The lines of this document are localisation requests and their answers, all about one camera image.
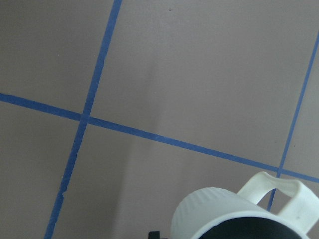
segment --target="blue painter's tape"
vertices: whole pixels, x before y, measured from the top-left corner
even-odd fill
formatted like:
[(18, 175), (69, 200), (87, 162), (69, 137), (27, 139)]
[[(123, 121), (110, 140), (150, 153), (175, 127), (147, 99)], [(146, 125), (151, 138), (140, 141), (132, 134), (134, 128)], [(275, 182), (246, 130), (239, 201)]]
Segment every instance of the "blue painter's tape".
[(295, 177), (295, 178), (304, 179), (304, 180), (315, 182), (315, 183), (319, 183), (319, 178), (315, 178), (315, 177), (312, 177), (312, 176), (309, 176), (309, 175), (293, 172), (293, 171), (286, 170), (286, 169), (282, 170), (282, 174), (289, 175), (289, 176), (292, 176), (292, 177)]
[(45, 112), (45, 113), (49, 113), (49, 114), (53, 114), (56, 116), (68, 118), (71, 120), (79, 121), (81, 118), (81, 114), (79, 113), (67, 111), (58, 107), (46, 105), (36, 101), (27, 100), (17, 96), (5, 95), (0, 93), (0, 101), (14, 104), (17, 106), (26, 107), (26, 108), (37, 110), (37, 111), (41, 111), (41, 112)]
[(177, 140), (177, 139), (164, 137), (164, 136), (161, 136), (161, 135), (158, 135), (158, 134), (145, 132), (145, 131), (142, 131), (142, 130), (139, 130), (139, 129), (136, 129), (136, 128), (120, 125), (120, 124), (117, 124), (117, 123), (112, 123), (112, 122), (105, 121), (105, 120), (102, 120), (102, 119), (97, 119), (97, 118), (90, 117), (89, 118), (89, 124), (96, 125), (96, 126), (103, 127), (103, 128), (108, 128), (108, 129), (119, 131), (119, 132), (123, 132), (123, 133), (128, 133), (128, 134), (131, 134), (131, 135), (134, 135), (134, 136), (138, 136), (138, 137), (142, 137), (142, 138), (151, 139), (151, 140), (154, 140), (154, 141), (157, 141), (157, 142), (166, 143), (166, 144), (169, 144), (169, 145), (173, 145), (173, 146), (189, 149), (189, 150), (192, 150), (192, 151), (196, 151), (196, 152), (212, 155), (212, 156), (215, 156), (215, 157), (228, 159), (228, 160), (231, 160), (231, 161), (234, 161), (234, 162), (243, 163), (243, 164), (246, 164), (246, 165), (262, 168), (262, 169), (273, 171), (273, 172), (277, 172), (277, 170), (278, 170), (277, 167), (274, 167), (274, 166), (271, 166), (271, 165), (268, 165), (268, 164), (256, 162), (256, 161), (253, 161), (253, 160), (250, 160), (250, 159), (238, 157), (238, 156), (231, 155), (231, 154), (228, 154), (228, 153), (223, 153), (223, 152), (220, 152), (220, 151), (216, 151), (216, 150), (213, 150), (213, 149), (205, 148), (205, 147), (198, 146), (198, 145), (195, 145), (195, 144), (183, 142), (183, 141), (180, 141), (180, 140)]
[[(301, 104), (302, 104), (303, 99), (304, 99), (304, 95), (305, 95), (305, 91), (306, 91), (306, 88), (307, 88), (309, 76), (310, 76), (310, 73), (311, 73), (311, 69), (312, 69), (314, 61), (315, 61), (316, 53), (317, 53), (317, 50), (318, 50), (318, 44), (319, 44), (319, 32), (317, 33), (317, 38), (316, 38), (316, 41), (315, 41), (313, 52), (311, 54), (311, 58), (310, 58), (309, 65), (308, 65), (308, 68), (307, 68), (307, 72), (306, 72), (305, 80), (304, 80), (304, 83), (303, 83), (303, 87), (301, 89), (301, 92), (300, 92), (300, 95), (299, 95), (299, 99), (298, 99), (298, 103), (297, 103), (296, 110), (295, 110), (295, 114), (294, 114), (294, 117), (293, 117), (293, 121), (292, 121), (291, 126), (290, 126), (290, 130), (289, 130), (288, 138), (287, 138), (286, 145), (285, 145), (285, 148), (284, 148), (283, 156), (282, 156), (282, 159), (280, 161), (280, 166), (279, 166), (278, 172), (277, 172), (277, 178), (280, 178), (280, 175), (283, 172), (285, 160), (286, 160), (286, 157), (287, 157), (287, 153), (288, 153), (288, 149), (289, 149), (289, 146), (290, 146), (291, 139), (293, 137), (293, 133), (294, 133), (294, 129), (295, 129), (295, 126), (296, 126), (297, 119), (298, 119), (300, 107), (301, 107)], [(274, 190), (272, 192), (272, 197), (270, 197), (270, 199), (269, 199), (269, 202), (268, 202), (268, 209), (269, 210), (271, 209), (271, 205), (273, 203), (275, 193), (276, 193), (276, 190)]]
[(62, 181), (60, 184), (60, 189), (59, 189), (59, 192), (58, 192), (56, 199), (55, 199), (55, 203), (54, 203), (54, 206), (52, 209), (51, 217), (49, 219), (49, 223), (48, 223), (47, 228), (46, 228), (44, 239), (51, 239), (53, 236), (55, 224), (58, 220), (58, 217), (59, 217), (59, 214), (60, 214), (60, 211), (62, 208), (63, 200), (64, 200), (63, 193), (67, 190), (67, 187), (70, 183), (71, 175), (72, 175), (74, 165), (75, 165), (75, 162), (77, 159), (77, 154), (78, 154), (78, 151), (81, 147), (81, 143), (83, 140), (85, 129), (86, 129), (86, 126), (88, 124), (89, 115), (91, 113), (94, 98), (95, 98), (95, 95), (96, 95), (96, 92), (98, 89), (98, 85), (100, 82), (100, 78), (102, 75), (105, 57), (107, 55), (107, 52), (108, 52), (108, 49), (110, 46), (115, 23), (116, 23), (116, 20), (117, 20), (119, 11), (120, 11), (121, 3), (122, 3), (122, 0), (114, 0), (114, 2), (113, 2), (113, 6), (112, 6), (111, 13), (109, 16), (108, 24), (107, 24), (107, 27), (106, 27), (106, 30), (104, 33), (104, 37), (102, 40), (99, 56), (98, 56), (98, 59), (97, 59), (96, 65), (95, 65), (95, 69), (94, 69), (92, 81), (90, 84), (89, 92), (88, 92), (88, 95), (87, 95), (87, 98), (85, 101), (83, 113), (82, 113), (82, 116), (81, 116), (81, 119), (79, 122), (78, 130), (76, 132), (76, 136), (74, 139), (72, 150), (71, 150), (71, 153), (69, 155), (67, 165), (65, 167), (64, 175), (63, 175), (63, 178), (62, 178)]

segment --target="blue tape line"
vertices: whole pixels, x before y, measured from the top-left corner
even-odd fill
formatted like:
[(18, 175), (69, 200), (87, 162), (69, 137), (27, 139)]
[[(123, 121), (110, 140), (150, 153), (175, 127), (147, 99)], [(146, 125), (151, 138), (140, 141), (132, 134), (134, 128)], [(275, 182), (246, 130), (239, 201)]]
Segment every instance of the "blue tape line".
[(202, 147), (202, 146), (198, 146), (198, 145), (195, 145), (195, 144), (183, 142), (183, 141), (180, 141), (180, 140), (177, 140), (177, 139), (168, 138), (168, 137), (161, 136), (161, 135), (158, 135), (158, 134), (145, 132), (145, 131), (142, 131), (140, 129), (136, 129), (136, 128), (120, 125), (120, 124), (109, 122), (109, 121), (105, 121), (105, 120), (102, 120), (102, 119), (97, 119), (97, 118), (90, 117), (89, 118), (89, 124), (92, 124), (92, 125), (95, 125), (95, 126), (99, 126), (99, 127), (103, 127), (103, 128), (108, 128), (108, 129), (119, 131), (119, 132), (123, 132), (123, 133), (128, 133), (128, 134), (131, 134), (131, 135), (134, 135), (134, 136), (138, 136), (138, 137), (142, 137), (142, 138), (151, 139), (151, 140), (154, 140), (154, 141), (157, 141), (157, 142), (161, 142), (161, 143), (165, 143), (165, 144), (169, 144), (169, 145), (173, 145), (173, 146), (189, 149), (189, 150), (192, 150), (192, 151), (196, 151), (196, 152), (212, 155), (212, 156), (215, 156), (215, 157), (228, 159), (228, 160), (231, 160), (231, 161), (234, 161), (234, 162), (243, 163), (243, 164), (246, 164), (246, 165), (262, 168), (262, 169), (273, 171), (273, 172), (276, 172), (278, 170), (277, 167), (274, 167), (274, 166), (271, 166), (271, 165), (268, 165), (268, 164), (256, 162), (256, 161), (253, 161), (253, 160), (250, 160), (250, 159), (238, 157), (238, 156), (235, 156), (235, 155), (232, 155), (232, 154), (228, 154), (228, 153), (216, 151), (216, 150), (213, 150), (213, 149), (205, 148), (205, 147)]
[(269, 202), (268, 202), (268, 205), (267, 205), (267, 211), (268, 212), (270, 212), (271, 207), (273, 205), (275, 193), (276, 193), (276, 189), (271, 191), (271, 195), (270, 195)]
[[(50, 105), (38, 103), (38, 102), (35, 102), (35, 101), (31, 101), (31, 100), (27, 100), (27, 99), (24, 99), (24, 98), (20, 98), (20, 97), (17, 97), (17, 96), (5, 95), (5, 94), (1, 94), (0, 93), (0, 101), (7, 102), (7, 103), (10, 103), (10, 104), (13, 104), (13, 105), (26, 107), (26, 108), (29, 108), (29, 109), (32, 109), (32, 110), (41, 111), (41, 112), (44, 112), (44, 113), (48, 113), (48, 114), (52, 114), (52, 115), (56, 115), (56, 116), (60, 116), (60, 117), (64, 117), (64, 118), (68, 118), (68, 119), (71, 119), (71, 120), (79, 121), (80, 118), (81, 118), (81, 114), (79, 114), (79, 113), (72, 112), (72, 111), (67, 111), (67, 110), (64, 110), (64, 109), (61, 109), (61, 108), (57, 108), (57, 107), (53, 107), (53, 106), (50, 106)], [(131, 134), (131, 135), (139, 136), (139, 137), (142, 137), (142, 138), (147, 138), (147, 139), (150, 139), (150, 140), (155, 140), (155, 141), (158, 141), (158, 142), (163, 142), (163, 143), (166, 143), (166, 144), (170, 144), (169, 142), (165, 142), (165, 139), (168, 138), (168, 137), (160, 136), (160, 135), (154, 134), (154, 133), (149, 133), (149, 132), (146, 132), (146, 131), (142, 131), (140, 129), (135, 129), (135, 128), (124, 126), (124, 125), (121, 125), (121, 124), (112, 123), (112, 122), (105, 121), (105, 120), (102, 120), (102, 119), (89, 117), (88, 124), (92, 124), (92, 125), (95, 125), (95, 126), (99, 126), (99, 127), (103, 127), (103, 128), (107, 128), (107, 129), (123, 132), (123, 133), (128, 133), (128, 134)], [(171, 140), (174, 140), (175, 142), (182, 142), (182, 141), (179, 141), (179, 140), (176, 140), (176, 139), (172, 139), (172, 138), (171, 138)], [(183, 148), (192, 150), (191, 147), (183, 147)], [(212, 156), (221, 157), (222, 155), (230, 155), (230, 154), (222, 153), (222, 152), (219, 152), (219, 151), (216, 151), (216, 150), (212, 150), (212, 149), (207, 149), (207, 150), (211, 150), (212, 152), (216, 152), (216, 153), (209, 154), (209, 155), (212, 155)], [(245, 160), (245, 162), (247, 162), (248, 165), (251, 165), (250, 161), (252, 161), (252, 160), (249, 160), (249, 159), (244, 159), (244, 160)], [(276, 168), (276, 167), (271, 166), (271, 168), (269, 168), (269, 165), (267, 165), (267, 164), (262, 164), (262, 165), (266, 165), (266, 168), (262, 168), (262, 169), (267, 169), (267, 170), (270, 170), (270, 171), (273, 171), (273, 172), (277, 172), (278, 171), (278, 168)], [(319, 178), (311, 177), (311, 176), (308, 176), (308, 175), (305, 175), (305, 174), (300, 174), (300, 173), (289, 171), (289, 170), (285, 170), (285, 169), (282, 169), (282, 174), (286, 174), (286, 175), (294, 176), (296, 178), (301, 178), (301, 179), (304, 179), (304, 180), (307, 180), (307, 181), (312, 181), (312, 182), (319, 183)]]
[(315, 183), (319, 183), (319, 178), (315, 178), (315, 177), (312, 177), (312, 176), (309, 176), (309, 175), (293, 172), (293, 171), (286, 170), (286, 169), (282, 170), (282, 174), (285, 174), (285, 175), (288, 175), (288, 176), (292, 176), (292, 177), (295, 177), (295, 178), (304, 179), (304, 180), (315, 182)]
[[(317, 33), (317, 38), (316, 38), (316, 41), (315, 41), (313, 52), (311, 54), (311, 58), (310, 58), (310, 62), (309, 62), (308, 68), (307, 68), (307, 72), (306, 72), (305, 80), (304, 80), (304, 83), (303, 83), (303, 87), (301, 89), (301, 92), (300, 92), (300, 95), (299, 95), (299, 99), (298, 99), (298, 103), (297, 103), (296, 110), (295, 110), (295, 114), (294, 114), (294, 117), (293, 117), (293, 121), (292, 121), (291, 126), (290, 126), (290, 130), (289, 130), (288, 138), (287, 138), (287, 141), (286, 141), (285, 149), (284, 149), (283, 156), (282, 156), (282, 159), (280, 161), (280, 166), (279, 166), (278, 172), (277, 172), (277, 178), (280, 178), (280, 175), (283, 172), (286, 156), (287, 156), (288, 149), (289, 149), (289, 146), (290, 146), (290, 143), (291, 143), (291, 139), (293, 137), (293, 133), (294, 133), (294, 129), (295, 129), (295, 126), (296, 126), (297, 119), (298, 119), (300, 107), (301, 107), (301, 104), (302, 104), (303, 99), (304, 99), (304, 95), (305, 95), (305, 91), (306, 91), (306, 88), (307, 88), (309, 76), (310, 76), (310, 73), (311, 73), (311, 69), (312, 69), (314, 61), (315, 61), (316, 52), (317, 52), (317, 49), (318, 49), (318, 44), (319, 44), (319, 32)], [(269, 199), (269, 203), (268, 203), (268, 209), (269, 210), (271, 209), (271, 205), (273, 203), (275, 193), (276, 193), (276, 191), (274, 190), (272, 192), (273, 196), (270, 197), (270, 199)]]
[(44, 239), (51, 239), (52, 238), (55, 224), (58, 220), (58, 217), (59, 217), (59, 214), (60, 214), (60, 211), (62, 208), (62, 204), (63, 204), (63, 200), (64, 200), (63, 193), (67, 190), (67, 187), (70, 183), (70, 179), (71, 179), (71, 175), (72, 175), (72, 172), (74, 169), (75, 161), (77, 159), (77, 154), (78, 154), (78, 151), (81, 147), (84, 132), (85, 132), (88, 120), (89, 120), (89, 115), (91, 113), (91, 109), (93, 106), (96, 91), (98, 89), (99, 81), (100, 81), (100, 78), (102, 75), (102, 70), (104, 67), (104, 60), (105, 60), (105, 57), (107, 55), (107, 52), (108, 52), (108, 49), (110, 46), (115, 23), (116, 23), (116, 20), (118, 17), (118, 13), (120, 11), (121, 3), (122, 3), (122, 0), (114, 0), (114, 2), (113, 2), (113, 6), (112, 6), (112, 10), (111, 10), (111, 13), (109, 16), (108, 24), (107, 24), (107, 27), (106, 27), (106, 30), (104, 33), (104, 37), (102, 40), (99, 56), (98, 56), (97, 63), (96, 63), (95, 69), (94, 69), (90, 89), (89, 89), (89, 92), (88, 92), (88, 95), (87, 95), (87, 98), (85, 101), (85, 106), (84, 106), (83, 113), (82, 113), (82, 116), (81, 116), (81, 119), (79, 122), (78, 130), (76, 132), (76, 136), (74, 139), (72, 150), (71, 150), (71, 153), (69, 155), (69, 159), (68, 159), (65, 171), (64, 171), (64, 175), (63, 175), (61, 184), (60, 184), (60, 189), (59, 189), (59, 192), (56, 196), (55, 203), (54, 203), (52, 213), (51, 213), (51, 217), (50, 217), (49, 223), (48, 223), (47, 228), (46, 228)]
[(45, 113), (49, 113), (49, 114), (53, 114), (53, 115), (64, 117), (71, 120), (79, 121), (81, 118), (81, 114), (79, 113), (67, 111), (58, 107), (46, 105), (36, 101), (27, 100), (17, 96), (11, 96), (11, 95), (0, 93), (0, 101), (11, 103), (17, 106), (26, 107), (26, 108), (37, 110), (37, 111), (41, 111), (41, 112), (45, 112)]

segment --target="mug handle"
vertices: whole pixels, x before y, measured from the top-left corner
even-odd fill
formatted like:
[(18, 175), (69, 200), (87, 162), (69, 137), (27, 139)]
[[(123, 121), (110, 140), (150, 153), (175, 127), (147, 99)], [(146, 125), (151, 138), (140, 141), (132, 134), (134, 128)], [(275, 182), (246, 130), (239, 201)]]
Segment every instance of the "mug handle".
[(266, 172), (259, 172), (242, 187), (237, 195), (257, 204), (275, 188), (291, 197), (278, 216), (306, 234), (319, 219), (319, 198), (299, 180), (280, 179)]

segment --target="black object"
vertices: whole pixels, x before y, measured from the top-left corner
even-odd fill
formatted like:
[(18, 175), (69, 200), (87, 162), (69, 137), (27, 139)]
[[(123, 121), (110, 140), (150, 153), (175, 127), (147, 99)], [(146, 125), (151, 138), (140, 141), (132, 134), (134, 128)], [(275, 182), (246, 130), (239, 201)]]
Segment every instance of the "black object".
[(160, 239), (160, 232), (149, 232), (149, 239)]
[(224, 221), (199, 239), (301, 239), (301, 237), (278, 222), (246, 217)]

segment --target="white mug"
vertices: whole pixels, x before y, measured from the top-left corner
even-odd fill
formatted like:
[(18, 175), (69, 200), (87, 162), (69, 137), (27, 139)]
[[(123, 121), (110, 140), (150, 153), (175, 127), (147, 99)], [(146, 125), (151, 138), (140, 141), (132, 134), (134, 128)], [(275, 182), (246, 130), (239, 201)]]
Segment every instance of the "white mug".
[[(291, 197), (277, 215), (256, 205), (275, 188)], [(171, 239), (309, 239), (318, 219), (319, 198), (303, 183), (260, 172), (237, 194), (203, 188), (185, 197), (174, 213)]]

